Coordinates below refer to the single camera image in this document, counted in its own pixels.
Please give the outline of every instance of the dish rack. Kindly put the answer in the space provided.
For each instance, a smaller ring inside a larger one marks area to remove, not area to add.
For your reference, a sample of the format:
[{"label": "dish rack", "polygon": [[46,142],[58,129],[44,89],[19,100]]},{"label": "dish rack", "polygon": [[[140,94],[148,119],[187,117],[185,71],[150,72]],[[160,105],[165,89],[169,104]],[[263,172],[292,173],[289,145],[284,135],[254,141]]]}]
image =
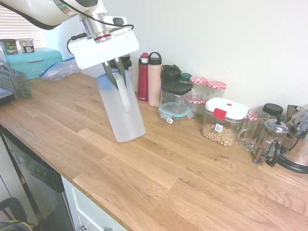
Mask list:
[{"label": "dish rack", "polygon": [[11,90],[16,100],[31,96],[31,89],[26,73],[9,68],[5,61],[0,59],[0,88]]}]

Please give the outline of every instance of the dishwasher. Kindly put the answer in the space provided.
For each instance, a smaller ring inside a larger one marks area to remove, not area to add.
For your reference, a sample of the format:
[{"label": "dishwasher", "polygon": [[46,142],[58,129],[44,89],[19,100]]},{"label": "dishwasher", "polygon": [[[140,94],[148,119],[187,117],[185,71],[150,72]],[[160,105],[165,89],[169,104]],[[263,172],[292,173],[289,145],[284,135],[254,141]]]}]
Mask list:
[{"label": "dishwasher", "polygon": [[8,130],[1,127],[7,147],[16,161],[38,208],[41,222],[48,231],[73,231],[61,175],[24,145]]}]

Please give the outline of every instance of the plastic pitcher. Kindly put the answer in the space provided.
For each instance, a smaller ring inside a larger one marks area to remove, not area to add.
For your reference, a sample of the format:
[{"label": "plastic pitcher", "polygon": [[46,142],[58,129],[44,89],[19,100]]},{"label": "plastic pitcher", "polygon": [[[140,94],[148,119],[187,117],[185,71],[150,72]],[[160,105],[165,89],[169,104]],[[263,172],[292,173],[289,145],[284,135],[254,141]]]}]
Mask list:
[{"label": "plastic pitcher", "polygon": [[96,83],[116,141],[126,142],[145,134],[145,128],[128,71],[125,70],[126,87],[118,71],[113,75],[118,89],[107,74],[96,78]]}]

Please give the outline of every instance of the window blinds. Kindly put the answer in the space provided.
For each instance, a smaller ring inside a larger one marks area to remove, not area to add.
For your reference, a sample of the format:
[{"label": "window blinds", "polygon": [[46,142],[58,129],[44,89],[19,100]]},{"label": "window blinds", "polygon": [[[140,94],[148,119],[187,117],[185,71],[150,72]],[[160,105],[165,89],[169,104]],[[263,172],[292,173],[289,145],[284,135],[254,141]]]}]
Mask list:
[{"label": "window blinds", "polygon": [[34,48],[45,47],[43,30],[29,23],[19,14],[0,6],[0,39],[34,40]]}]

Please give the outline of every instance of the wooden countertop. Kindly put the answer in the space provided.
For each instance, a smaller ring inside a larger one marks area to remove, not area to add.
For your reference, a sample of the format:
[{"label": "wooden countertop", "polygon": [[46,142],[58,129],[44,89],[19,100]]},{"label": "wooden countertop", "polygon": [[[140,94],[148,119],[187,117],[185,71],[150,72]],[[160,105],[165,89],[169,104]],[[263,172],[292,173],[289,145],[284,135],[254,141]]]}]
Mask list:
[{"label": "wooden countertop", "polygon": [[95,79],[30,80],[33,96],[0,107],[0,124],[134,231],[308,230],[308,176],[254,164],[237,144],[172,126],[139,102],[146,134],[117,143]]}]

